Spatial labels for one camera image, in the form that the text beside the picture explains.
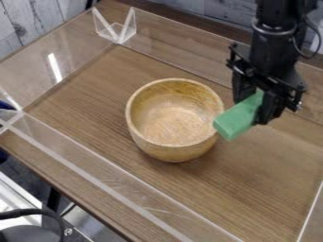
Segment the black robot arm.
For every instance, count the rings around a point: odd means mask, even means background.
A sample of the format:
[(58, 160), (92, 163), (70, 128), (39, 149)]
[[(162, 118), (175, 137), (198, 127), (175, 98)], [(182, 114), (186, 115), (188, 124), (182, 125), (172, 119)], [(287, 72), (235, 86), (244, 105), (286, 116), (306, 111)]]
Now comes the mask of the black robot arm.
[(256, 0), (251, 45), (230, 45), (234, 102), (256, 101), (254, 125), (267, 124), (285, 110), (299, 110), (307, 83), (295, 65), (314, 57), (303, 44), (307, 31), (318, 29), (310, 20), (317, 9), (318, 0)]

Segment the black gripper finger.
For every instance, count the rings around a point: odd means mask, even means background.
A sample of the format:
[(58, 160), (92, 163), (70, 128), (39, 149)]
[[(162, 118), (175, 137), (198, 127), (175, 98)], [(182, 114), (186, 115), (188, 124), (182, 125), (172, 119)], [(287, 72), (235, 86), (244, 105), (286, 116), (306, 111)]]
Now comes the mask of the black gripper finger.
[(232, 91), (234, 91), (234, 102), (239, 103), (244, 101), (256, 92), (256, 86), (252, 78), (240, 74), (239, 72), (232, 73)]
[(262, 105), (256, 110), (255, 125), (267, 125), (273, 119), (281, 117), (286, 108), (286, 100), (274, 92), (264, 92)]

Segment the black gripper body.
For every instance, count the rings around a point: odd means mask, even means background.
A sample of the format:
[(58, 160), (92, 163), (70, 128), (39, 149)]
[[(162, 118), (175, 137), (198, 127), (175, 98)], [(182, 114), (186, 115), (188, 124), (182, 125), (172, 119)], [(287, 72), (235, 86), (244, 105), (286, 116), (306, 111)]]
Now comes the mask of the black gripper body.
[(252, 42), (250, 46), (230, 45), (227, 67), (252, 78), (256, 92), (274, 92), (286, 100), (286, 109), (299, 108), (306, 83), (295, 71), (302, 55), (305, 24), (299, 21), (267, 23), (252, 20)]

